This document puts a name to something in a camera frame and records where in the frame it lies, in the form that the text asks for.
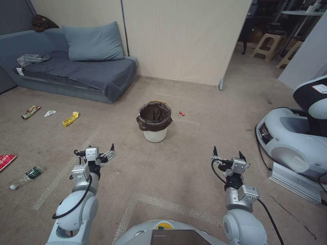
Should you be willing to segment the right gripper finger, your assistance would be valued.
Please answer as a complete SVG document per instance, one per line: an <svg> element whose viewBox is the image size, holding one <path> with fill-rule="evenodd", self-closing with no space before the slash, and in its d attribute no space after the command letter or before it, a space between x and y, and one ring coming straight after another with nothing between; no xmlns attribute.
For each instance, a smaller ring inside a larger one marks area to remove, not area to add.
<svg viewBox="0 0 327 245"><path fill-rule="evenodd" d="M248 169L250 166L250 163L247 162L245 156L241 153L241 151L239 151L239 158L245 162L245 169Z"/></svg>
<svg viewBox="0 0 327 245"><path fill-rule="evenodd" d="M211 166L225 166L223 159L218 156L217 148L214 146L211 156Z"/></svg>

